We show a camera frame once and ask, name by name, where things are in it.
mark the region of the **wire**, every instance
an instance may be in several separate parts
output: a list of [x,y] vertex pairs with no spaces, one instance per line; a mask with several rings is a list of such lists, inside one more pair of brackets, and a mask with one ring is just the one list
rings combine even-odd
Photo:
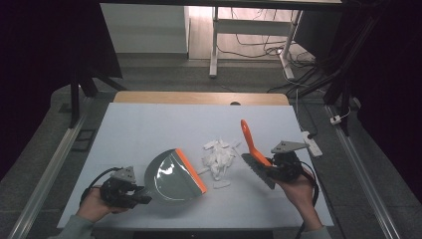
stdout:
[[[309,69],[306,73],[304,73],[299,79],[297,83],[294,83],[294,86],[288,90],[286,92],[286,96],[288,98],[290,98],[290,94],[293,90],[295,90],[297,87],[308,87],[308,85],[305,85],[305,82],[307,82],[317,71],[319,71],[319,68],[317,67],[312,67],[311,69]],[[287,77],[286,77],[286,73],[284,73],[284,76],[286,78],[286,81],[290,82]]]
[[218,47],[218,45],[217,45],[217,49],[218,49],[220,52],[222,52],[222,53],[233,54],[233,55],[237,55],[237,56],[241,56],[241,57],[246,57],[246,58],[260,58],[260,57],[266,57],[266,56],[267,56],[267,53],[266,53],[266,54],[263,54],[263,55],[258,55],[258,56],[246,56],[246,55],[242,55],[242,54],[235,53],[235,52],[227,52],[227,51],[223,51],[223,50],[221,50],[221,49]]
[[299,56],[300,55],[303,55],[303,54],[306,54],[306,53],[308,53],[308,52],[302,52],[302,53],[300,53],[300,54],[297,54],[296,55],[296,59],[295,60],[293,60],[293,57],[292,57],[292,53],[291,52],[289,52],[289,59],[288,59],[288,61],[289,61],[289,63],[291,63],[292,65],[294,65],[295,67],[297,67],[297,68],[303,68],[303,67],[309,67],[309,66],[315,66],[316,65],[316,63],[315,63],[315,61],[299,61],[298,60],[298,58],[299,58]]
[[294,13],[294,11],[295,10],[292,10],[292,12],[291,12],[291,22],[293,21],[293,13]]
[[220,87],[221,87],[222,89],[226,89],[226,90],[227,90],[227,91],[229,91],[229,92],[232,92],[232,93],[237,93],[237,92],[233,91],[232,89],[230,89],[230,88],[228,88],[228,87],[226,87],[226,86],[220,85]]
[[348,107],[348,113],[342,117],[340,117],[341,119],[346,118],[348,115],[350,114],[350,107]]
[[[325,186],[323,185],[323,181],[319,181],[319,188],[320,188],[320,190],[321,191],[324,191],[324,192],[326,192],[326,188],[325,188]],[[341,236],[342,236],[342,238],[344,238],[344,239],[346,239],[347,237],[345,236],[345,233],[344,233],[344,229],[343,229],[343,227],[342,227],[342,225],[341,225],[341,222],[338,220],[338,217],[336,216],[337,215],[337,212],[335,211],[335,208],[333,207],[333,203],[332,203],[332,201],[331,201],[331,198],[330,198],[330,196],[329,196],[329,194],[325,194],[324,195],[324,199],[325,199],[325,201],[327,202],[327,205],[330,205],[330,210],[332,211],[332,214],[334,215],[334,219],[335,219],[335,222],[336,222],[336,224],[337,224],[337,226],[338,226],[338,229],[340,230],[340,232],[341,232]]]
[[331,67],[331,66],[333,66],[333,65],[335,65],[336,64],[336,62],[341,58],[341,56],[343,55],[343,53],[344,53],[344,51],[345,51],[345,49],[346,49],[346,47],[348,46],[348,45],[350,45],[353,41],[354,41],[354,39],[359,35],[359,33],[360,33],[360,31],[362,31],[363,30],[363,28],[364,28],[364,24],[360,24],[357,28],[356,28],[356,30],[355,30],[355,32],[353,33],[353,35],[351,35],[349,38],[348,38],[348,41],[346,42],[346,43],[344,43],[343,44],[343,46],[335,53],[335,54],[333,54],[332,56],[329,56],[329,57],[327,57],[327,58],[325,58],[325,59],[323,59],[323,60],[320,60],[320,61],[318,61],[316,64],[319,66],[319,67],[321,67],[321,68],[323,68],[323,67]]
[[[307,180],[309,180],[309,181],[310,181],[311,185],[312,185],[312,186],[313,186],[313,188],[314,188],[313,206],[316,206],[316,204],[317,204],[317,199],[318,199],[318,196],[319,196],[319,187],[318,187],[318,185],[317,185],[317,175],[316,175],[316,173],[314,172],[314,170],[310,167],[310,165],[309,165],[309,164],[307,164],[307,163],[305,163],[305,162],[303,162],[303,161],[301,161],[301,164],[306,165],[306,166],[310,169],[311,173],[313,174],[313,176],[310,176],[307,172],[305,172],[305,171],[303,171],[303,172],[302,172],[302,175],[303,175],[303,176],[304,176]],[[304,230],[305,230],[305,221],[302,223],[302,226],[301,226],[301,228],[299,229],[298,233],[296,234],[295,239],[299,239],[299,238],[301,238],[301,234],[302,234],[302,232],[303,232]]]
[[304,130],[304,128],[302,127],[302,125],[301,125],[301,121],[299,120],[299,106],[298,106],[298,89],[296,89],[296,119],[298,119],[298,124],[299,124],[299,127],[301,128],[301,131],[303,131]]
[[[257,18],[259,18],[261,15],[262,15],[262,13],[263,13],[263,11],[264,11],[264,9],[260,9],[259,10],[259,16],[257,16],[257,17],[255,17],[253,20],[255,20],[255,19],[257,19]],[[264,16],[264,19],[266,18],[266,16],[267,16],[267,12],[268,12],[268,9],[266,9],[266,13],[265,13],[265,16]],[[234,11],[234,9],[233,8],[231,8],[231,14],[232,14],[232,19],[239,19],[238,18],[238,16],[236,15],[236,13],[235,13],[235,11]],[[276,19],[276,16],[277,16],[277,10],[275,11],[275,13],[274,13],[274,16],[273,16],[273,21]],[[267,40],[265,40],[264,41],[264,39],[263,39],[263,43],[242,43],[241,41],[240,41],[240,39],[239,39],[239,35],[238,34],[235,34],[235,36],[236,36],[236,40],[238,41],[238,43],[240,44],[240,45],[243,45],[243,46],[264,46],[264,52],[265,52],[265,54],[263,54],[263,55],[258,55],[258,56],[246,56],[246,55],[242,55],[242,54],[239,54],[239,53],[235,53],[235,52],[228,52],[228,51],[222,51],[221,49],[218,49],[220,52],[222,52],[222,53],[227,53],[227,54],[233,54],[233,55],[237,55],[237,56],[241,56],[241,57],[246,57],[246,58],[260,58],[260,57],[265,57],[265,56],[276,56],[277,55],[277,53],[276,54],[272,54],[273,52],[277,52],[277,50],[279,50],[279,49],[281,49],[282,47],[272,47],[272,48],[268,48],[268,49],[266,49],[266,46],[267,45],[270,45],[270,44],[283,44],[283,43],[286,43],[286,41],[277,41],[277,42],[269,42],[269,40],[270,40],[270,37],[271,36],[268,36],[267,37]]]
[[285,71],[283,71],[283,76],[285,77],[286,82],[288,82],[290,84],[293,84],[293,85],[296,85],[296,86],[300,86],[300,87],[308,87],[308,85],[303,85],[303,84],[294,83],[294,82],[289,81],[288,76],[286,76]]
[[102,178],[104,175],[106,175],[107,173],[112,172],[112,171],[119,171],[119,170],[121,170],[121,169],[122,169],[122,167],[113,167],[113,168],[107,169],[107,170],[106,170],[106,171],[104,171],[102,174],[100,174],[98,177],[96,177],[96,179],[94,179],[94,181],[90,184],[90,186],[89,186],[88,188],[93,188],[94,184],[96,184],[96,182],[97,182],[100,178]]
[[311,112],[310,112],[310,110],[309,110],[309,109],[308,109],[308,107],[307,107],[307,104],[305,104],[303,100],[302,100],[302,103],[303,103],[303,105],[304,105],[305,111],[307,112],[308,116],[309,116],[309,117],[310,117],[310,119],[311,119],[311,124],[313,125],[313,128],[314,128],[314,130],[315,130],[312,134],[313,134],[313,136],[316,136],[316,135],[317,135],[317,124],[315,123],[314,118],[313,118],[313,116],[311,115]]
[[292,85],[292,84],[287,83],[287,84],[282,85],[282,86],[279,86],[279,87],[269,88],[269,89],[267,90],[267,93],[269,93],[269,92],[271,92],[271,91],[278,90],[278,89],[282,89],[282,88],[285,88],[285,87],[289,87],[289,86],[291,86],[291,85]]

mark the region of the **black cable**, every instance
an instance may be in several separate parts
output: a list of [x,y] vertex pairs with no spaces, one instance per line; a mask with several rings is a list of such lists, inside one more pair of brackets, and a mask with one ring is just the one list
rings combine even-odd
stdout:
[[100,179],[100,178],[102,178],[104,175],[106,175],[107,173],[109,173],[109,172],[112,172],[112,171],[119,171],[119,170],[121,170],[122,169],[122,167],[113,167],[113,168],[110,168],[110,169],[107,169],[106,171],[104,171],[102,174],[100,174],[98,177],[96,177],[96,179],[94,179],[94,181],[90,184],[90,186],[88,186],[85,190],[84,190],[84,192],[82,193],[82,195],[81,195],[81,201],[80,201],[80,205],[82,204],[82,202],[84,201],[84,199],[87,197],[87,195],[88,195],[88,193],[90,192],[90,190],[94,187],[94,184],[96,184],[97,183],[97,181]]
[[[298,81],[300,80],[300,79],[302,79],[303,77],[305,77],[310,71],[311,71],[312,69],[309,69],[306,73],[304,73],[299,79],[298,79]],[[284,85],[282,85],[282,86],[279,86],[279,87],[273,87],[273,88],[270,88],[270,89],[268,89],[267,90],[267,93],[269,93],[269,92],[271,92],[271,91],[274,91],[274,90],[278,90],[278,89],[282,89],[282,88],[285,88],[285,87],[289,87],[289,86],[291,86],[291,85],[295,85],[296,83],[293,83],[293,82],[288,82],[287,84],[284,84]]]
[[261,15],[263,15],[263,12],[264,12],[264,9],[263,8],[261,8],[260,10],[258,10],[258,16],[256,16],[256,17],[254,17],[252,20],[255,20],[255,19],[257,19],[257,18],[259,18],[259,17],[261,17]]
[[313,125],[313,129],[315,130],[314,132],[310,132],[310,134],[308,135],[308,138],[311,139],[311,138],[313,138],[314,136],[317,135],[317,124],[315,123],[314,118],[311,115],[311,112],[310,112],[310,110],[307,107],[307,104],[304,103],[304,100],[303,99],[301,99],[301,102],[304,105],[305,111],[307,112],[309,118],[311,119],[311,124]]
[[229,92],[232,92],[232,93],[237,93],[237,92],[233,91],[232,89],[230,89],[230,88],[228,88],[228,87],[226,87],[226,86],[220,85],[220,87],[221,87],[222,89],[226,89],[226,90],[227,90],[227,91],[229,91]]
[[[353,2],[353,3],[356,3],[356,4],[359,5],[359,8],[357,10],[356,15],[354,16],[354,18],[351,21],[349,21],[350,24],[348,26],[352,27],[353,25],[355,25],[357,19],[359,18],[359,15],[361,13],[361,10],[362,10],[362,7],[363,6],[362,6],[362,3],[360,1],[357,1],[357,0],[349,0],[349,1],[350,2]],[[344,53],[345,48],[350,43],[352,43],[354,41],[354,39],[358,36],[359,32],[361,30],[363,30],[363,28],[364,28],[364,24],[363,23],[360,24],[359,26],[357,26],[354,29],[354,32],[352,32],[350,34],[350,36],[348,36],[347,38],[344,38],[344,39],[348,39],[348,41],[346,41],[341,46],[341,48],[339,48],[339,50],[337,50],[337,52],[334,53],[333,55],[331,55],[331,56],[329,56],[329,57],[327,57],[325,59],[322,59],[322,60],[318,61],[317,62],[318,66],[321,67],[321,68],[324,68],[324,67],[331,67],[331,66],[335,65],[338,62],[338,60],[341,58],[342,54]]]
[[296,59],[294,60],[293,57],[292,57],[292,53],[289,52],[289,57],[290,57],[290,59],[288,59],[289,63],[291,63],[292,65],[294,65],[297,68],[316,66],[317,64],[314,61],[299,61],[298,60],[299,56],[303,55],[305,53],[308,53],[308,52],[302,52],[302,53],[298,54],[296,56]]
[[98,180],[100,180],[100,178],[102,178],[104,175],[108,174],[109,172],[112,172],[112,171],[119,171],[119,170],[121,170],[121,169],[122,169],[122,167],[113,167],[113,168],[107,169],[107,170],[106,170],[106,171],[104,171],[102,174],[100,174],[98,177],[96,177],[96,179],[94,179],[94,181],[90,184],[90,186],[89,186],[88,188],[92,188],[92,187],[94,186],[94,184],[96,184],[96,182],[97,182]]
[[293,21],[293,12],[294,12],[295,10],[292,10],[292,12],[291,12],[291,22]]
[[295,89],[297,89],[300,85],[303,85],[306,81],[308,81],[317,71],[319,71],[319,68],[317,68],[317,67],[310,68],[303,76],[301,76],[296,81],[294,86],[286,92],[286,97],[290,98],[291,92],[294,91]]
[[[314,170],[305,162],[301,161],[302,164],[306,165],[309,170],[311,171],[311,173],[313,174],[313,176],[310,176],[307,172],[305,172],[304,170],[302,170],[302,175],[310,181],[311,185],[314,188],[314,195],[313,195],[313,206],[316,206],[317,204],[317,199],[319,196],[319,187],[317,185],[317,175],[314,172]],[[305,222],[302,223],[301,228],[299,229],[298,233],[296,234],[295,239],[299,239],[301,238],[302,232],[304,232],[305,230]]]
[[222,53],[233,54],[233,55],[237,55],[237,56],[241,56],[241,57],[246,57],[246,58],[260,58],[260,57],[266,57],[266,56],[267,56],[267,53],[266,53],[266,54],[263,54],[263,55],[258,55],[258,56],[246,56],[246,55],[242,55],[242,54],[235,53],[235,52],[226,52],[226,51],[221,50],[221,49],[218,47],[218,45],[217,45],[217,49],[218,49],[220,52],[222,52]]
[[332,211],[332,215],[334,216],[335,222],[337,223],[337,226],[338,226],[338,228],[339,228],[339,230],[340,230],[340,232],[341,232],[341,236],[342,236],[342,238],[346,239],[347,237],[345,236],[345,233],[344,233],[344,230],[343,230],[343,228],[342,228],[341,222],[340,222],[340,220],[339,220],[339,219],[338,219],[338,217],[337,217],[337,213],[336,213],[336,211],[335,211],[335,208],[334,208],[334,207],[332,207],[331,198],[330,198],[329,194],[328,194],[328,193],[326,193],[326,188],[325,188],[325,186],[324,186],[324,184],[323,184],[323,182],[322,182],[322,181],[319,181],[319,186],[320,186],[320,190],[321,190],[322,192],[325,192],[325,194],[324,194],[324,199],[325,199],[325,201],[327,202],[327,205],[330,205],[330,208],[331,208],[331,211]]
[[[232,14],[232,19],[239,19],[238,16],[236,15],[236,13],[234,12],[233,8],[231,8],[231,14]],[[274,13],[273,21],[276,19],[276,16],[277,16],[277,10]],[[274,52],[274,51],[279,50],[281,47],[272,47],[272,48],[266,49],[266,46],[269,45],[269,44],[282,44],[282,43],[286,43],[286,41],[269,42],[270,36],[268,36],[267,37],[267,40],[265,42],[263,42],[263,43],[242,43],[239,40],[239,35],[238,34],[235,34],[235,36],[236,36],[236,40],[238,41],[238,43],[240,45],[242,45],[242,46],[262,46],[262,45],[264,45],[264,52],[266,53],[266,55],[246,56],[246,55],[242,55],[242,54],[238,54],[238,53],[234,53],[234,52],[223,52],[223,51],[221,51],[219,49],[222,53],[234,54],[234,55],[238,55],[238,56],[241,56],[241,57],[247,57],[247,58],[259,58],[259,57],[264,57],[264,56],[268,56],[268,55],[270,55],[270,56],[276,56],[277,54],[271,55],[271,53]]]
[[271,48],[264,49],[264,51],[266,52],[266,54],[268,56],[278,56],[278,55],[280,55],[280,53],[278,53],[279,50],[282,50],[282,49],[284,49],[284,46],[271,47]]

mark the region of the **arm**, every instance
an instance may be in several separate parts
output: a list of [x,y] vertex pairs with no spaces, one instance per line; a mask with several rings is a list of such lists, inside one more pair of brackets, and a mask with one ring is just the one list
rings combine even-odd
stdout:
[[71,216],[62,233],[49,239],[91,239],[94,224],[109,213],[126,211],[126,208],[107,206],[101,198],[100,189],[93,188],[85,198],[76,215]]
[[313,206],[313,187],[311,183],[301,175],[293,182],[275,180],[286,192],[288,199],[298,209],[305,222],[303,238],[330,238],[326,228],[322,226],[317,212]]

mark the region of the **crumpled paper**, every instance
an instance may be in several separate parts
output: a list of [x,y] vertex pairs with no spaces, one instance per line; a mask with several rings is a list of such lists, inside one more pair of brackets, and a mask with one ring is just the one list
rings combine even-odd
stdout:
[[210,150],[207,156],[202,158],[202,162],[207,169],[211,171],[212,176],[216,181],[221,180],[226,174],[226,170],[233,163],[233,158],[236,156],[236,149],[239,143],[229,144],[222,139],[209,141],[204,145],[205,150]]

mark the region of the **metal frame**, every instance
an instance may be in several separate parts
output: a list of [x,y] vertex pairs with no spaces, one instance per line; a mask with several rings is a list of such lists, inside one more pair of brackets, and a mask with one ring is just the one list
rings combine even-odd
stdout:
[[280,60],[288,80],[295,78],[288,60],[289,48],[295,36],[302,11],[299,11],[293,22],[272,22],[257,20],[219,19],[218,7],[213,7],[213,42],[210,61],[210,78],[217,77],[217,40],[218,34],[269,35],[288,37]]
[[72,120],[69,128],[73,128],[80,117],[79,87],[84,91],[86,97],[94,98],[99,90],[94,83],[93,77],[106,83],[118,91],[127,91],[127,88],[110,79],[108,76],[100,73],[94,68],[77,66],[71,78],[71,101],[72,101]]
[[82,113],[80,119],[75,123],[73,128],[69,128],[59,146],[56,149],[49,165],[44,171],[40,181],[31,194],[25,208],[22,210],[21,215],[15,223],[8,239],[26,238],[32,225],[46,200],[53,183],[55,182],[66,157],[68,156],[69,150],[78,136],[78,133],[84,124],[84,121],[88,115],[90,106],[93,102],[91,98],[85,98],[82,105]]
[[[337,115],[333,106],[325,106],[326,113],[332,117]],[[372,180],[370,179],[369,173],[366,171],[366,168],[360,159],[359,154],[354,148],[353,142],[349,136],[347,136],[344,131],[339,127],[335,127],[337,136],[343,146],[345,153],[347,154],[348,159],[350,160],[351,166],[356,174],[357,179],[362,186],[366,198],[369,201],[372,209],[374,210],[375,216],[378,219],[379,225],[384,232],[385,238],[388,239],[399,239],[400,234],[396,228],[396,225],[389,214],[384,201],[373,185]]]
[[350,11],[356,9],[356,4],[324,0],[100,0],[100,3],[116,4],[147,4],[173,6],[207,6],[207,7],[236,7],[236,8],[268,8],[286,10],[310,11]]

